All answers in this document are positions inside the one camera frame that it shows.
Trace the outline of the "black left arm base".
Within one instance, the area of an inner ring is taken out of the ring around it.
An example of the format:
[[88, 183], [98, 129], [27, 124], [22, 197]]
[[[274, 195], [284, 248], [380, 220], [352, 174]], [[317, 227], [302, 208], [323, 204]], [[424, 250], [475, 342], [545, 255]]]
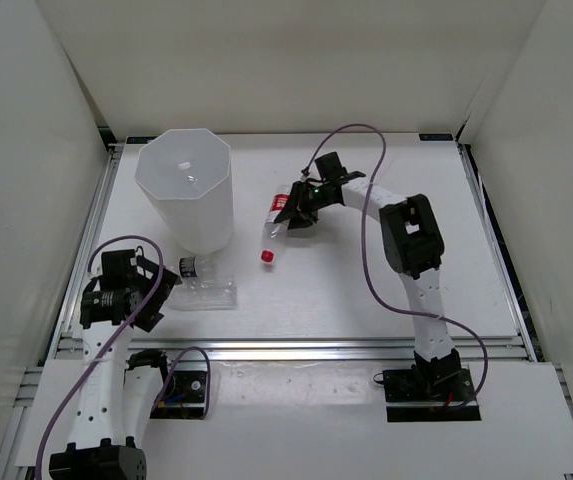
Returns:
[[150, 418], [204, 420], [210, 408], [210, 381], [208, 370], [175, 370]]

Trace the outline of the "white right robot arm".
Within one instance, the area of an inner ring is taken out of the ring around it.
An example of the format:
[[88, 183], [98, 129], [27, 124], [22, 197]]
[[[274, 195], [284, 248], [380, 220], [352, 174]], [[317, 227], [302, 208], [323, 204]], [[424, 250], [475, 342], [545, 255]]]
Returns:
[[442, 235], [431, 204], [422, 194], [404, 197], [374, 186], [360, 171], [348, 171], [337, 153], [315, 160], [319, 177], [300, 179], [277, 202], [275, 222], [303, 229], [332, 205], [359, 210], [381, 229], [385, 258], [399, 275], [413, 320], [413, 386], [426, 399], [436, 400], [451, 390], [461, 360], [443, 316], [439, 291]]

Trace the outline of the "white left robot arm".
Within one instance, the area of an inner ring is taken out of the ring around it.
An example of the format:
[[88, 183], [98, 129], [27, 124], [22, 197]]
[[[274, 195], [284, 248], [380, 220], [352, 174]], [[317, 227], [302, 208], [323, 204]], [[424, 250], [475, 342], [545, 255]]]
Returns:
[[172, 395], [176, 377], [160, 350], [132, 354], [136, 329], [151, 331], [177, 277], [142, 248], [105, 251], [80, 304], [83, 382], [66, 447], [51, 454], [53, 479], [144, 479], [141, 447], [155, 400]]

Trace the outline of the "clear bottle white cap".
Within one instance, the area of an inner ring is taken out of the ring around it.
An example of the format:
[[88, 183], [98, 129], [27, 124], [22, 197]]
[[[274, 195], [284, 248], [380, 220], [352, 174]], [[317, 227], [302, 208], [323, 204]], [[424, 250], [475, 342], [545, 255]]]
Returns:
[[232, 310], [237, 307], [237, 288], [233, 277], [186, 281], [176, 285], [165, 306], [177, 311]]

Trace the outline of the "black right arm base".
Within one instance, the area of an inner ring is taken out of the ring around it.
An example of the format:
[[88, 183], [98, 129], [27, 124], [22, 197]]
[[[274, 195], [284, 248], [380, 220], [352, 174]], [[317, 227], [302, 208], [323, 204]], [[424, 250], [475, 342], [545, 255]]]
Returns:
[[429, 390], [420, 384], [415, 368], [383, 370], [373, 376], [384, 389], [388, 423], [477, 422], [480, 409], [472, 399], [474, 385], [463, 369], [442, 386]]

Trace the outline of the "blue label clear bottle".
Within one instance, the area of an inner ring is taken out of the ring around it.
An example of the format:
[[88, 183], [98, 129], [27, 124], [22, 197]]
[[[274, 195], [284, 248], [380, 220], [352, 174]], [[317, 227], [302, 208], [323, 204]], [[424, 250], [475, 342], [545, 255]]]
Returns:
[[185, 161], [177, 164], [177, 169], [182, 174], [186, 184], [195, 190], [199, 189], [199, 180], [196, 171], [190, 161]]

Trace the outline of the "white octagonal plastic bin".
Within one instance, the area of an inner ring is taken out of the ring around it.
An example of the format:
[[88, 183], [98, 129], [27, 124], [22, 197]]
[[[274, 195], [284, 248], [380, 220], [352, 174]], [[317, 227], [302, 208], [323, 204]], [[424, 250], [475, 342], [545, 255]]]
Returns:
[[[185, 161], [196, 171], [198, 190], [177, 169]], [[234, 231], [231, 148], [213, 132], [164, 132], [140, 149], [135, 181], [182, 248], [210, 254], [227, 246]]]

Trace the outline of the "red label red cap bottle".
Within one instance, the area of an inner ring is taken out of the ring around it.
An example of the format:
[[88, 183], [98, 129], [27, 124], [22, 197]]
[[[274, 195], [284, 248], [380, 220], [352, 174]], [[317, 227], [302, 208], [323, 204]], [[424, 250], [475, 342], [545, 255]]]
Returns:
[[276, 265], [286, 248], [287, 222], [278, 222], [277, 217], [289, 200], [290, 185], [280, 185], [272, 197], [262, 230], [260, 260], [267, 268]]

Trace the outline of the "aluminium frame rail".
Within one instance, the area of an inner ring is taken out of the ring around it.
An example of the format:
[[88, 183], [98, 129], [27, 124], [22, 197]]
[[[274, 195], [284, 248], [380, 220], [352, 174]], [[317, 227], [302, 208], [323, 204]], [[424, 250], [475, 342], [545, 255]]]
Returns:
[[[521, 335], [486, 337], [483, 339], [489, 359], [495, 361], [537, 361], [533, 347]], [[215, 361], [410, 361], [414, 341], [410, 338], [366, 339], [181, 339], [137, 338], [132, 351], [162, 349], [181, 351], [196, 345]], [[456, 348], [464, 361], [480, 361], [483, 352], [470, 337], [456, 339]], [[82, 355], [82, 340], [64, 333], [48, 350], [48, 359], [77, 359]]]

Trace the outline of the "black label black cap bottle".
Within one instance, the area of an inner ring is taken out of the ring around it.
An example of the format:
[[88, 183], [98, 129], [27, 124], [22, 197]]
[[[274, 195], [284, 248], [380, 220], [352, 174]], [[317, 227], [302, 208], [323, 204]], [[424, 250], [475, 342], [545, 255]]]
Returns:
[[216, 261], [210, 255], [186, 256], [178, 260], [178, 274], [186, 280], [210, 280], [217, 274]]

